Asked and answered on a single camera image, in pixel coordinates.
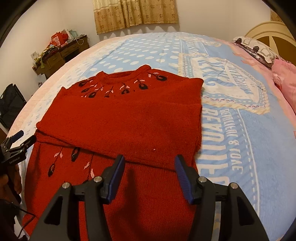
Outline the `person's left hand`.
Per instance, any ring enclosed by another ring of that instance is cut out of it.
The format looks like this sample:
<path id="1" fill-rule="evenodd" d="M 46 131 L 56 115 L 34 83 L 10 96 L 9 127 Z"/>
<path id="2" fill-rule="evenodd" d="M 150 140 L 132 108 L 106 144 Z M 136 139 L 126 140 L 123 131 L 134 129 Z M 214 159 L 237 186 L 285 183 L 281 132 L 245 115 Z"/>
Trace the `person's left hand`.
<path id="1" fill-rule="evenodd" d="M 1 176 L 1 199 L 17 204 L 17 199 L 13 194 L 13 190 L 16 192 L 17 197 L 20 197 L 22 192 L 22 180 L 18 165 L 9 166 L 7 168 L 7 173 Z"/>

